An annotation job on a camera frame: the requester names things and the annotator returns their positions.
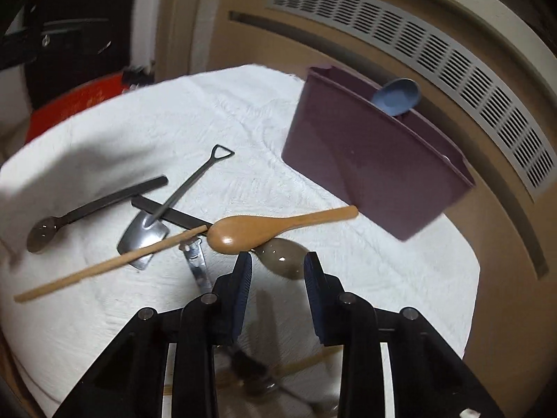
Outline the brown wooden spoon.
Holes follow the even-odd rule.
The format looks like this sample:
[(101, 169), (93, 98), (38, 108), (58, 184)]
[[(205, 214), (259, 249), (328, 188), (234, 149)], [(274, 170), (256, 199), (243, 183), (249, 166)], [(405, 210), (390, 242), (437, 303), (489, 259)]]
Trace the brown wooden spoon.
[(356, 206), (346, 206), (291, 217), (229, 216), (209, 228), (207, 241), (213, 251), (235, 255), (263, 245), (289, 230), (346, 221), (358, 215)]

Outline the wooden chopstick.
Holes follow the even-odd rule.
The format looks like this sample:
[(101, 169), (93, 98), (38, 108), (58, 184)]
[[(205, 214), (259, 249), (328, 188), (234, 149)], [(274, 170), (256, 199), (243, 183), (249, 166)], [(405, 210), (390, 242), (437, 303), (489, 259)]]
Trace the wooden chopstick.
[(73, 274), (69, 274), (66, 277), (61, 277), (54, 281), (45, 283), (37, 288), (31, 289), (24, 293), (16, 294), (13, 297), (13, 300), (16, 303), (25, 303), (37, 299), (39, 297), (48, 295), (50, 293), (54, 293), (56, 291), (65, 289), (74, 284), (77, 284), (80, 281), (83, 281), (86, 278), (96, 277), (99, 276), (100, 274), (111, 272), (127, 264), (130, 264), (132, 261), (136, 261), (139, 258), (143, 258), (148, 255), (154, 255), (156, 253), (170, 249), (174, 246), (180, 245), (182, 242), (185, 242), (188, 239), (195, 237), (201, 234), (202, 232), (207, 231), (208, 229), (209, 228), (206, 225), (200, 225), (198, 227), (195, 227), (194, 229), (183, 231), (178, 235), (172, 236), (170, 238), (166, 238), (161, 242), (156, 242), (153, 243), (152, 245), (148, 245), (146, 247), (142, 247), (137, 250), (127, 252), (126, 254), (123, 254), (116, 258), (111, 258), (110, 260), (100, 262), (96, 265), (87, 267), (81, 271), (75, 272)]

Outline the metal smiley-face spoon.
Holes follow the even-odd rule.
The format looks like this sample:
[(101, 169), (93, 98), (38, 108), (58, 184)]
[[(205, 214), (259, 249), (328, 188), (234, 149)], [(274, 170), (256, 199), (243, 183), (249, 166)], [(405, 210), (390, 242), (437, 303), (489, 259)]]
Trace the metal smiley-face spoon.
[(212, 291), (212, 283), (209, 278), (201, 239), (195, 237), (182, 242), (179, 245), (179, 250), (183, 253), (201, 293), (210, 293)]

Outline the shovel-shaped metal spoon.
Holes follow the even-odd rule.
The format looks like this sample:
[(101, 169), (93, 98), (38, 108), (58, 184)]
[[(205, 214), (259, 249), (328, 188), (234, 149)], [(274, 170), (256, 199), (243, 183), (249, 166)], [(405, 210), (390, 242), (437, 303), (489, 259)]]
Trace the shovel-shaped metal spoon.
[(188, 177), (163, 204), (146, 204), (144, 196), (134, 196), (132, 206), (140, 211), (120, 238), (117, 245), (118, 253), (123, 255), (164, 240), (169, 234), (169, 229), (162, 222), (162, 218), (212, 165), (234, 155), (235, 152), (224, 145), (215, 145), (209, 159)]

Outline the purple plastic utensil bin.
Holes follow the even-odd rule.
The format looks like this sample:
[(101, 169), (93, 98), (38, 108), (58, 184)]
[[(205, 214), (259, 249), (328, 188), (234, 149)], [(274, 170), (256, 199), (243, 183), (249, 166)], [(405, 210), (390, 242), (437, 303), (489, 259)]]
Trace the purple plastic utensil bin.
[(411, 109), (371, 102), (378, 85), (335, 66), (307, 73), (281, 157), (401, 241), (475, 186), (459, 147)]

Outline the dark translucent plastic spoon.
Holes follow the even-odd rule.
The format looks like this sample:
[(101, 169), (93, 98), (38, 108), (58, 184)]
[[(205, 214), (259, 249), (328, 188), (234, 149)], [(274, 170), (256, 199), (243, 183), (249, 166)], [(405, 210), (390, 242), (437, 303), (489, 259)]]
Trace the dark translucent plastic spoon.
[(45, 217), (30, 229), (28, 237), (26, 238), (26, 250), (32, 254), (39, 253), (53, 241), (57, 232), (65, 225), (70, 225), (102, 209), (129, 200), (136, 195), (157, 190), (167, 184), (168, 178), (166, 176), (155, 177), (93, 200), (62, 216)]

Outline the blue plastic spoon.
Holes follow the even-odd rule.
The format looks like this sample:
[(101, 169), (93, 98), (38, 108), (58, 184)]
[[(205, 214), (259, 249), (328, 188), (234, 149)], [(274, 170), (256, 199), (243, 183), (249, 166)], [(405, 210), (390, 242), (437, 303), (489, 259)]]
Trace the blue plastic spoon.
[(395, 117), (413, 109), (421, 100), (421, 89), (415, 80), (397, 78), (377, 90), (371, 104)]

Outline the red box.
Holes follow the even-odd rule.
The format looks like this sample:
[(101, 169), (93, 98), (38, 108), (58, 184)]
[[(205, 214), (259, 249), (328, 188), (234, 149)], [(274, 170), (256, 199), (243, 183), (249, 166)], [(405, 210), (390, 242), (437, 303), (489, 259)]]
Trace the red box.
[(30, 115), (25, 144), (77, 113), (127, 91), (130, 85), (123, 82), (123, 76), (123, 73), (115, 73), (97, 78), (34, 110)]

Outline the grey ventilation grille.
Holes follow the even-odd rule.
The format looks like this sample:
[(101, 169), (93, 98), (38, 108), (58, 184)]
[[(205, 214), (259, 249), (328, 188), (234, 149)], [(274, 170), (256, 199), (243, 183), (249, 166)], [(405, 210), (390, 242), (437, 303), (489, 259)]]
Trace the grey ventilation grille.
[(556, 152), (535, 118), (483, 61), (435, 26), (382, 0), (269, 0), (394, 57), (461, 107), (513, 166), (529, 195), (556, 181)]

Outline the black flat-handled spoon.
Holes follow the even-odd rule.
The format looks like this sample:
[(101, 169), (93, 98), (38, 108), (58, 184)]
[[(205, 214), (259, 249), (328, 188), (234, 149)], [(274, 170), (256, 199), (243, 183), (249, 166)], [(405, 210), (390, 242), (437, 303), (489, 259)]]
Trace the black flat-handled spoon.
[[(169, 209), (162, 215), (162, 220), (182, 227), (193, 229), (199, 225), (210, 227), (203, 221), (179, 210)], [(299, 243), (283, 238), (273, 238), (253, 249), (260, 262), (272, 273), (291, 280), (304, 277), (304, 258), (309, 250)]]

